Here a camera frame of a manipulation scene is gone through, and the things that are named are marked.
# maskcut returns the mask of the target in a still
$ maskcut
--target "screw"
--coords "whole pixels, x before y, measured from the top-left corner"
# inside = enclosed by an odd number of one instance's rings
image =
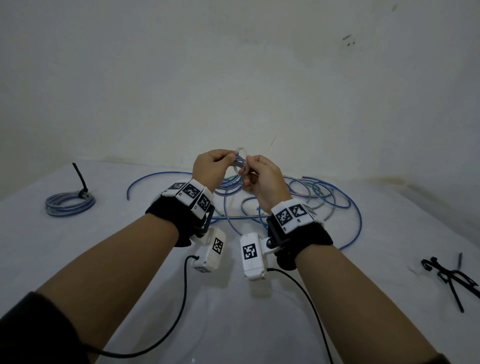
[[[273,249],[276,247],[276,243],[270,238],[267,240],[267,248],[268,249]]]

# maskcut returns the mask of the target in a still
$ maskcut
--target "person's right arm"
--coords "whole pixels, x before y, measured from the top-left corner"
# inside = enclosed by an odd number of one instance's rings
[[[262,209],[291,199],[280,168],[248,156],[243,188]],[[421,364],[437,351],[403,312],[333,245],[310,245],[295,264],[344,364]]]

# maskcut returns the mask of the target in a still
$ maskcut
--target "white wall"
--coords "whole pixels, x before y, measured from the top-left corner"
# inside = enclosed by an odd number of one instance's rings
[[[189,167],[245,146],[289,173],[400,176],[442,196],[456,183],[450,202],[478,213],[475,0],[0,9],[0,167],[18,176],[4,191],[70,156]]]

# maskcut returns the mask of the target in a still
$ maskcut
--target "person's right hand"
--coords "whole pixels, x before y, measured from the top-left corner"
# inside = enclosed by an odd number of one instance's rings
[[[272,207],[282,201],[292,199],[282,171],[264,156],[247,156],[249,171],[245,174],[243,166],[239,174],[243,179],[243,188],[258,199],[263,211],[272,213]]]

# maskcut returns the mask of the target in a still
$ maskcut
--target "hand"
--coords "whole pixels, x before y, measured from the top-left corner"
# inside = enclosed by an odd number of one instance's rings
[[[245,166],[239,171],[243,189],[257,197],[263,211],[271,214],[272,207],[292,199],[282,171],[271,160],[264,156],[247,156],[247,163],[249,172],[245,174]]]
[[[192,178],[213,192],[222,183],[227,168],[234,161],[234,150],[215,149],[203,153],[193,164]]]

